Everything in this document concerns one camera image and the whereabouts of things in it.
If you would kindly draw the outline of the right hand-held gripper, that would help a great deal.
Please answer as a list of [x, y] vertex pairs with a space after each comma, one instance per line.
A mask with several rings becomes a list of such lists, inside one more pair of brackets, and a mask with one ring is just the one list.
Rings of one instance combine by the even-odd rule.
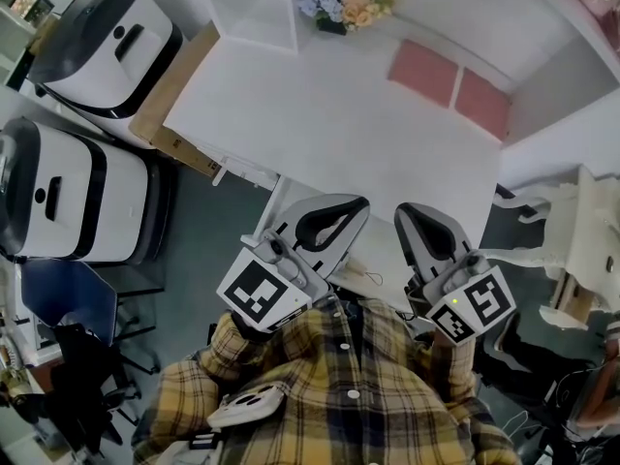
[[[407, 265], [426, 283], [414, 277], [406, 287], [414, 314], [432, 323], [452, 345], [479, 337], [515, 311], [500, 267], [481, 251], [470, 252], [466, 233], [448, 214], [403, 202], [394, 212], [394, 226]], [[446, 262], [464, 255], [442, 273]]]

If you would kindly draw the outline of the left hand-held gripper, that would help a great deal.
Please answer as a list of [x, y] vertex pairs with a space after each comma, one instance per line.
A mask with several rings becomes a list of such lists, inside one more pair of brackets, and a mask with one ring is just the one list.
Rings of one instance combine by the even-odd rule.
[[217, 295], [251, 328], [278, 330], [332, 295], [324, 278], [346, 256], [369, 214], [369, 200], [355, 195], [293, 203], [275, 219], [275, 232], [265, 231], [256, 247], [239, 252]]

